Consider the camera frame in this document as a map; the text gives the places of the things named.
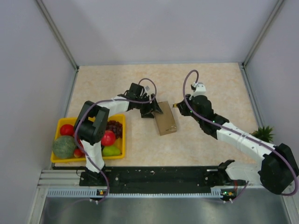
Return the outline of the brown cardboard express box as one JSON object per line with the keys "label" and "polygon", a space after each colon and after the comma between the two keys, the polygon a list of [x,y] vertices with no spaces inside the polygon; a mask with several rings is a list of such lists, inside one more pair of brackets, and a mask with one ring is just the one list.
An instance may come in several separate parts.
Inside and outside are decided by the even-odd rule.
{"label": "brown cardboard express box", "polygon": [[163,136],[175,133],[177,131],[177,124],[168,101],[159,102],[158,105],[163,112],[154,113],[159,135]]}

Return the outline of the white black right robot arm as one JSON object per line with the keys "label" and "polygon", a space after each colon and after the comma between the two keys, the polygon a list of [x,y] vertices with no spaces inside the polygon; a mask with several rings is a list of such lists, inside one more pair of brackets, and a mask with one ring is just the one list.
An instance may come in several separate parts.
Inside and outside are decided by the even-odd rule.
{"label": "white black right robot arm", "polygon": [[[289,146],[284,143],[276,146],[242,131],[225,117],[214,113],[211,102],[204,95],[192,97],[187,94],[173,107],[178,108],[181,115],[194,118],[205,134],[234,146],[255,161],[254,164],[230,161],[218,173],[222,184],[244,180],[260,184],[276,195],[293,196],[298,192],[299,168]],[[285,193],[291,184],[294,184],[293,191]]]}

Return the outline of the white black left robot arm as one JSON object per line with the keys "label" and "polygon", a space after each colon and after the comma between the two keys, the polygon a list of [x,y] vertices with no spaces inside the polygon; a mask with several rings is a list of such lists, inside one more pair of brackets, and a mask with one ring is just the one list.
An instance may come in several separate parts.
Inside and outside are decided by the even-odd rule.
{"label": "white black left robot arm", "polygon": [[162,114],[154,93],[140,84],[132,83],[123,94],[111,99],[98,102],[86,101],[74,125],[75,139],[80,140],[86,156],[86,168],[91,171],[90,180],[101,185],[105,182],[106,174],[102,171],[105,162],[102,158],[101,140],[106,130],[108,118],[116,114],[128,112],[133,109],[140,111],[142,118],[154,118],[155,112]]}

